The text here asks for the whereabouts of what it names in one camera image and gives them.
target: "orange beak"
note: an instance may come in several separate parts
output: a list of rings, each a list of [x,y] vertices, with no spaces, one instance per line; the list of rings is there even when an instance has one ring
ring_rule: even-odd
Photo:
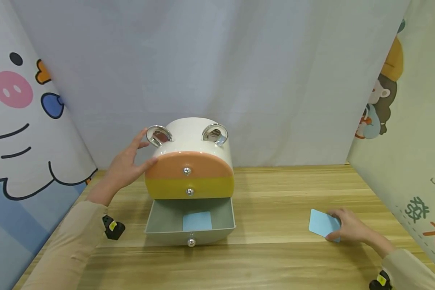
[[[41,59],[37,61],[37,69],[38,70],[37,74],[35,74],[35,80],[37,80],[38,83],[44,85],[52,80],[50,74],[47,71],[47,68],[45,67]]]

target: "black strap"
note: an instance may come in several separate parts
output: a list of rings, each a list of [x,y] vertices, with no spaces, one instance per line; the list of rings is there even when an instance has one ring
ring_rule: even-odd
[[[103,217],[103,224],[105,225],[105,235],[108,239],[119,239],[119,237],[126,229],[126,226],[124,226],[123,223],[116,222],[112,217],[108,215]]]

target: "cartoon pig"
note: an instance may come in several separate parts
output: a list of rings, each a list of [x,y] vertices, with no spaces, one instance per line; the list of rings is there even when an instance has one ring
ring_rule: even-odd
[[[52,182],[83,183],[96,171],[45,66],[19,47],[0,48],[0,182],[13,200]]]

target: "pink pig nose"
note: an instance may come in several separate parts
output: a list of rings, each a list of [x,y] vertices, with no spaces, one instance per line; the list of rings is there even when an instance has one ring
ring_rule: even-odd
[[[28,81],[13,71],[0,72],[0,101],[12,108],[25,108],[32,102],[34,92]]]

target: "blue card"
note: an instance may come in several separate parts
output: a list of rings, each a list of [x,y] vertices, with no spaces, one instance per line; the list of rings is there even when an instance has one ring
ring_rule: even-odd
[[[182,219],[182,231],[209,231],[212,230],[211,212],[186,214]]]
[[[318,234],[325,238],[331,232],[340,229],[340,221],[332,216],[321,211],[311,210],[311,217],[309,218],[309,231]]]

